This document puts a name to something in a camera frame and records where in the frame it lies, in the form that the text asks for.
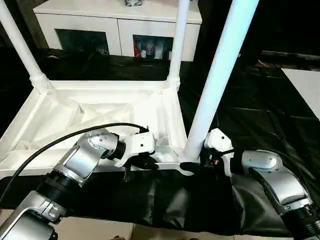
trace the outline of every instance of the white surface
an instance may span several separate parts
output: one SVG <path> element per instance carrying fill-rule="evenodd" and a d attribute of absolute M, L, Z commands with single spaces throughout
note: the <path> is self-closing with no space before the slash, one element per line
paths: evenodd
<path fill-rule="evenodd" d="M 49 87 L 49 80 L 40 70 L 4 0 L 0 0 L 0 21 L 28 71 L 32 85 L 38 88 L 39 91 L 41 91 L 42 88 L 45 89 L 46 87 Z"/>
<path fill-rule="evenodd" d="M 198 162 L 259 0 L 233 0 L 196 110 L 181 162 Z"/>
<path fill-rule="evenodd" d="M 105 33 L 110 55 L 121 56 L 117 19 L 55 14 L 36 14 L 36 17 L 51 49 L 62 49 L 55 29 L 95 31 Z"/>
<path fill-rule="evenodd" d="M 314 115 L 320 119 L 320 72 L 282 69 Z"/>
<path fill-rule="evenodd" d="M 133 35 L 170 37 L 175 36 L 175 23 L 157 21 L 138 21 L 119 19 L 119 33 L 123 56 L 134 57 Z M 200 25 L 187 24 L 185 35 L 187 36 L 183 45 L 183 61 L 193 61 L 197 47 Z"/>
<path fill-rule="evenodd" d="M 160 169 L 179 169 L 178 156 L 187 137 L 177 90 L 163 81 L 51 81 L 56 92 L 33 90 L 0 139 L 0 178 L 11 176 L 27 157 L 77 130 L 107 123 L 148 126 L 156 139 L 153 157 Z M 111 127 L 121 137 L 132 127 Z M 23 175 L 40 175 L 52 167 L 80 136 L 67 139 L 32 161 Z M 123 171 L 103 159 L 96 172 Z"/>
<path fill-rule="evenodd" d="M 181 67 L 182 54 L 184 50 L 184 41 L 185 41 L 185 33 L 186 33 L 186 27 L 187 27 L 187 16 L 188 16 L 189 5 L 190 5 L 190 0 L 179 0 L 179 8 L 178 8 L 178 14 L 176 17 L 170 70 L 169 70 L 169 75 L 167 77 L 168 83 L 180 84 L 180 67 Z"/>
<path fill-rule="evenodd" d="M 76 15 L 174 23 L 178 0 L 144 0 L 142 6 L 127 7 L 124 0 L 49 0 L 33 11 L 37 14 Z M 190 4 L 187 22 L 201 24 L 196 0 Z"/>

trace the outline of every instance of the black plastic sheet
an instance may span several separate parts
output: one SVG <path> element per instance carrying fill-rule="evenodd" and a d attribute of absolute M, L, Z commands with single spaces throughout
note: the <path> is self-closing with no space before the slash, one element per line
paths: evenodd
<path fill-rule="evenodd" d="M 168 64 L 160 61 L 64 52 L 45 52 L 37 58 L 52 80 L 163 81 L 168 74 Z M 0 68 L 3 76 L 13 71 Z M 187 132 L 208 74 L 202 69 L 182 66 L 178 95 Z M 16 71 L 24 73 L 21 66 Z M 26 82 L 25 73 L 21 76 Z M 14 85 L 6 89 L 6 96 L 17 90 Z M 30 89 L 17 92 L 24 96 L 13 106 L 18 110 Z M 6 129 L 12 118 L 8 116 L 1 127 Z M 284 164 L 303 180 L 315 203 L 320 204 L 319 120 L 280 69 L 238 64 L 212 123 L 215 127 L 227 134 L 236 148 L 269 148 L 288 155 Z M 40 180 L 40 176 L 19 177 L 2 207 L 15 208 Z M 0 191 L 8 181 L 0 181 Z M 128 183 L 123 182 L 123 172 L 96 173 L 70 214 L 221 235 L 289 235 L 256 181 L 241 174 L 228 178 L 222 171 L 203 170 L 191 177 L 175 170 L 136 171 Z"/>

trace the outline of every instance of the silver robot arm segment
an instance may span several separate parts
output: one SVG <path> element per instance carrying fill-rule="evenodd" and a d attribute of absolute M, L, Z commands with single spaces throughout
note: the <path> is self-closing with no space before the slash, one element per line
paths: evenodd
<path fill-rule="evenodd" d="M 304 185 L 281 157 L 271 151 L 247 150 L 244 171 L 257 180 L 286 228 L 296 240 L 320 240 L 320 218 Z"/>
<path fill-rule="evenodd" d="M 114 160 L 122 167 L 129 158 L 154 150 L 151 132 L 128 136 L 124 141 L 105 128 L 83 134 L 2 224 L 0 240 L 57 240 L 58 234 L 49 223 L 58 224 L 66 216 L 100 159 Z"/>

